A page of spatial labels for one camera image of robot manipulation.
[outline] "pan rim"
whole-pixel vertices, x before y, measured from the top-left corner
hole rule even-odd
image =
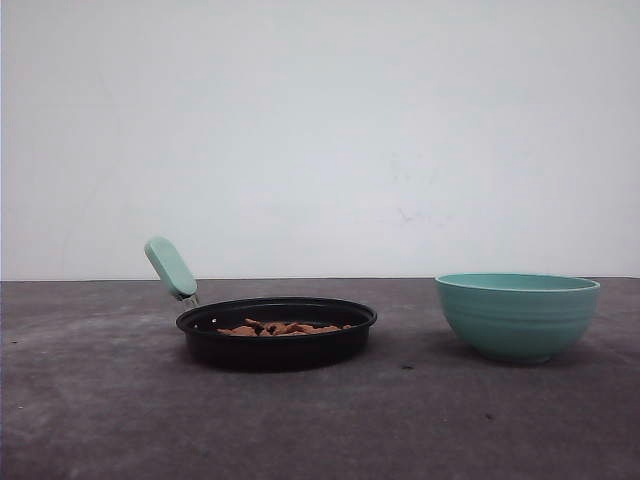
[[[241,306],[243,304],[253,304],[253,305],[261,305],[261,304],[269,304],[271,302],[282,302],[282,303],[292,303],[292,304],[304,304],[305,302],[313,302],[318,304],[318,306],[330,306],[330,305],[339,305],[344,307],[352,307],[357,310],[363,311],[370,318],[358,325],[354,325],[348,330],[338,330],[334,332],[323,332],[323,333],[314,333],[311,335],[291,335],[291,336],[276,336],[276,337],[249,337],[242,335],[224,335],[214,331],[198,331],[193,328],[189,328],[186,326],[187,319],[192,316],[195,312],[199,312],[205,309],[210,309],[212,307],[224,308],[230,306]],[[176,319],[176,326],[182,330],[187,335],[196,335],[203,338],[209,339],[224,339],[224,341],[241,341],[241,342],[282,342],[282,341],[310,341],[319,337],[329,337],[336,335],[345,335],[352,333],[354,331],[368,329],[371,325],[373,325],[378,319],[378,313],[371,307],[364,305],[362,303],[354,302],[351,300],[345,300],[341,298],[326,298],[326,297],[302,297],[302,296],[286,296],[286,297],[254,297],[254,298],[242,298],[236,300],[226,300],[223,302],[210,303],[206,305],[202,305],[196,307],[192,310],[182,313]]]

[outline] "brown food pieces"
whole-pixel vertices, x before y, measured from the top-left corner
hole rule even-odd
[[[326,327],[314,327],[305,323],[298,322],[258,322],[250,318],[244,319],[246,325],[236,328],[218,328],[218,333],[225,335],[236,335],[243,337],[279,337],[290,335],[312,335],[314,333],[337,332],[342,329],[351,328],[351,325],[345,325],[340,328],[335,325]]]

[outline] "bowl rim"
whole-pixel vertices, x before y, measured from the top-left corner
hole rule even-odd
[[[546,278],[562,278],[565,280],[583,280],[585,282],[589,282],[589,285],[585,285],[582,287],[576,288],[546,288],[543,290],[534,289],[534,288],[505,288],[505,287],[483,287],[480,285],[462,285],[460,283],[451,282],[445,280],[446,277],[453,276],[466,276],[466,275],[504,275],[504,276],[527,276],[527,277],[546,277]],[[598,290],[600,288],[600,283],[595,280],[591,280],[590,278],[583,277],[572,277],[568,275],[552,275],[547,273],[529,273],[529,272],[459,272],[459,273],[447,273],[444,275],[439,275],[434,278],[436,283],[441,283],[443,285],[450,285],[453,287],[459,288],[471,288],[475,290],[490,290],[490,291],[499,291],[499,292],[526,292],[526,293],[550,293],[550,292],[582,292],[585,290]]]

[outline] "pan handle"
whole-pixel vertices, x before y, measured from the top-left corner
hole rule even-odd
[[[156,273],[185,310],[197,307],[200,302],[196,291],[196,279],[173,244],[163,237],[153,237],[144,246],[144,253]]]

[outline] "bowl base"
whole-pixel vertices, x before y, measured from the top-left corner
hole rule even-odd
[[[482,355],[485,358],[488,358],[489,360],[494,360],[496,362],[502,362],[502,363],[517,363],[519,365],[540,365],[548,362],[551,359],[550,355],[546,355],[543,357],[519,358],[519,357],[505,357],[502,355],[494,355],[492,353],[483,352],[481,350],[478,350],[478,352],[480,353],[480,355]]]

